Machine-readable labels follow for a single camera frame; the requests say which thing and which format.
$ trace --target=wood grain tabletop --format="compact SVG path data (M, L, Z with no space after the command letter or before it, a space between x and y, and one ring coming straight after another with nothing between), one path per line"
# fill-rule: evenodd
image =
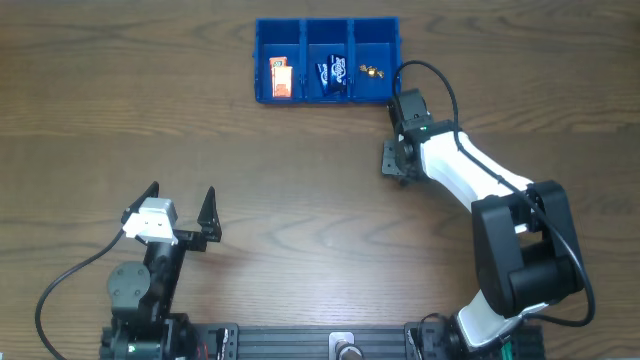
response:
M7 0L0 2L0 353L49 359L34 309L104 247L154 180L178 226L216 188L224 235L187 254L173 310L240 325L404 324L478 291L467 210L436 183L380 173L373 105L255 102L258 17L398 16L403 58L438 66L485 153L562 184L596 318L544 325L549 359L640 356L640 3L600 0ZM409 68L437 119L438 79ZM121 240L63 282L43 322L96 359ZM548 313L579 318L583 293Z

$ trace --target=blue wrapper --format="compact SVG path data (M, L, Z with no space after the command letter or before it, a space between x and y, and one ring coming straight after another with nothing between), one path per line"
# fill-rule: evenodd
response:
M322 87L322 94L329 95L329 76L327 74L327 64L316 64L316 75Z
M329 68L329 91L347 91L347 58L342 55L329 55L327 67Z

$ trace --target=cable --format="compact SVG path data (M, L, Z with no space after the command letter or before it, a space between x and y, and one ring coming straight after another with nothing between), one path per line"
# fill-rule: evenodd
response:
M122 237L122 234L124 234L124 231L120 229L116 237L113 238L113 240L109 243L109 245L107 245L104 249L100 250L100 252L98 252L97 254L93 255L92 257L79 263L78 265L65 271L62 275L58 276L57 279L55 279L51 284L49 284L49 286L47 286L47 288L42 293L42 296L40 296L40 300L38 300L38 305L36 305L36 313L35 313L36 330L38 331L38 336L40 336L40 340L42 341L44 346L47 348L47 350L49 350L51 355L53 355L53 357L55 357L57 360L65 360L65 358L53 347L53 345L51 345L51 342L49 341L49 339L47 339L47 336L44 334L44 330L42 329L42 320L40 317L42 315L42 307L44 306L44 301L47 299L47 296L49 296L51 291L56 286L58 286L58 284L60 284L64 279L73 275L76 271L82 269L83 267L91 264L93 261L100 258L102 255L106 254L109 250L111 250L111 248L113 248L113 246L118 242L118 240L120 240L120 237Z
M480 160L476 159L467 150L465 150L465 148L462 146L462 144L460 143L460 139L458 138L458 131L460 130L458 126L458 102L456 101L456 96L453 93L453 88L451 87L451 84L449 83L449 80L447 80L446 76L444 76L444 74L440 70L438 70L435 66L427 62L420 61L420 60L407 61L402 65L400 65L400 67L398 67L395 74L393 75L393 81L391 84L392 86L391 90L393 92L393 96L396 99L398 97L396 92L396 83L397 83L398 76L400 75L400 72L405 67L413 64L422 65L428 68L429 70L433 71L440 78L440 80L442 80L442 82L444 83L444 86L447 88L447 91L449 92L449 97L451 98L451 105L453 107L453 139L456 143L456 146L458 147L458 151L463 153L469 160L471 160L471 162L476 164L479 168L484 170L491 177L496 179L498 183L504 185L509 190L513 191L514 194L520 197L531 208L531 210L533 210L533 212L538 216L538 219L540 219L540 221L542 221L542 223L547 227L547 229L549 229L549 231L551 231L558 238L562 246L565 248L565 250L569 254L569 258L573 266L575 266L575 269L582 280L582 283L584 285L584 290L587 296L587 314L582 320L565 320L565 319L559 319L559 318L542 315L542 314L526 314L523 318L538 319L538 320L543 320L550 323L554 323L562 326L569 326L569 327L582 327L589 324L591 320L593 320L593 317L595 316L595 313L596 313L596 301L595 301L595 295L593 293L593 287L591 286L591 281L589 280L589 276L587 275L587 272L584 270L582 264L580 264L580 261L578 260L578 257L576 256L576 254L573 252L573 249L571 249L571 247L569 246L567 241L564 239L560 231L558 231L555 225L553 225L553 223L551 222L551 220L549 220L549 218L544 213L544 211L542 211L542 209L540 209L540 207L538 207L538 205L536 205L536 203L533 202L533 200L529 199L529 197L524 192L520 191L520 189L515 187L513 184L509 183L502 176L493 172L486 165L484 165Z

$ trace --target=blue tray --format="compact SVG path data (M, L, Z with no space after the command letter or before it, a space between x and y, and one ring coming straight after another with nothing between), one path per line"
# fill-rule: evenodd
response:
M256 101L291 103L385 103L391 97L393 73L402 64L397 17L332 19L257 19L255 59ZM323 96L315 64L327 56L347 57L347 92ZM269 58L286 56L293 67L293 96L274 98ZM361 64L384 71L370 78Z

